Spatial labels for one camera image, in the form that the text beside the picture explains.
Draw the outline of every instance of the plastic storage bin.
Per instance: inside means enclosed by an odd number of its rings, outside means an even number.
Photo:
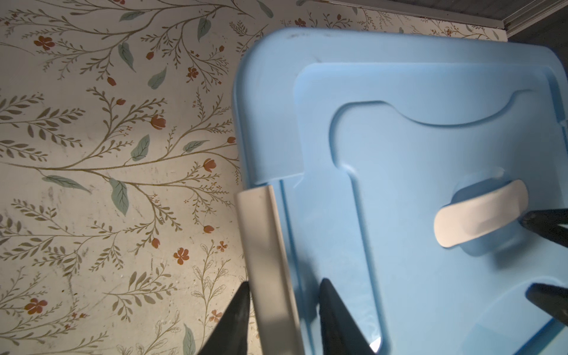
[[[381,355],[566,353],[567,329],[524,292],[566,285],[568,249],[517,221],[444,248],[433,226],[444,206],[515,180],[530,210],[568,206],[567,105],[543,47],[316,29],[262,39],[233,110],[265,355],[322,353],[323,277]]]

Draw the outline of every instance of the white plastic strip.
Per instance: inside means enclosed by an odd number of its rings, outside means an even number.
[[[272,186],[236,195],[237,216],[264,355],[304,355]]]
[[[442,208],[434,219],[436,240],[444,248],[504,227],[528,208],[527,187],[515,180],[500,189]]]

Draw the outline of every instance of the floral wallpaper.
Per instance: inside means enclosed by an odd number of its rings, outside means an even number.
[[[0,355],[199,351],[247,278],[232,79],[294,26],[506,40],[305,0],[0,3]]]

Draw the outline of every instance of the gray wall trim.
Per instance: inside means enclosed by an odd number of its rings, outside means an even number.
[[[520,31],[554,14],[567,5],[568,0],[534,0],[505,18],[503,22],[507,30],[507,37],[518,34]]]
[[[363,7],[365,9],[393,12],[395,14],[401,14],[401,15],[426,17],[436,20],[467,23],[467,24],[473,24],[484,27],[501,28],[501,29],[505,28],[505,26],[503,25],[503,21],[501,20],[493,20],[485,17],[460,14],[457,12],[430,9],[429,7],[409,5],[389,0],[329,0],[329,1],[319,0],[319,2],[328,2],[337,5]]]

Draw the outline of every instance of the red flower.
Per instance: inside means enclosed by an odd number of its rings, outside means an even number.
[[[187,255],[189,250],[179,248],[177,253],[174,253],[174,258],[178,260],[178,264],[183,265],[184,260],[189,260],[189,256]]]
[[[220,245],[217,245],[217,250],[221,250],[221,252],[224,252],[225,249],[229,246],[228,244],[225,244],[224,241],[220,241],[219,244]]]
[[[223,316],[223,312],[217,313],[217,310],[212,310],[211,314],[213,315],[209,317],[209,321],[215,321],[215,323],[218,323],[219,319]]]
[[[37,298],[32,298],[30,302],[24,307],[28,314],[41,313],[43,307],[47,306],[46,300],[38,301]]]
[[[166,120],[164,119],[164,116],[156,115],[156,116],[152,117],[152,119],[150,120],[150,124],[155,129],[161,130],[162,128],[166,127]]]
[[[39,36],[38,40],[34,41],[34,43],[38,47],[43,46],[43,49],[45,49],[46,51],[48,51],[50,49],[50,47],[55,46],[55,43],[53,43],[53,40],[51,39],[51,37]]]
[[[195,68],[188,68],[188,70],[189,73],[187,74],[187,77],[189,78],[190,81],[197,78],[197,75],[199,75],[199,72]]]
[[[217,164],[215,164],[215,160],[205,159],[205,162],[203,163],[203,168],[205,170],[207,170],[208,172],[211,173],[211,169],[215,169],[216,167],[217,167]]]

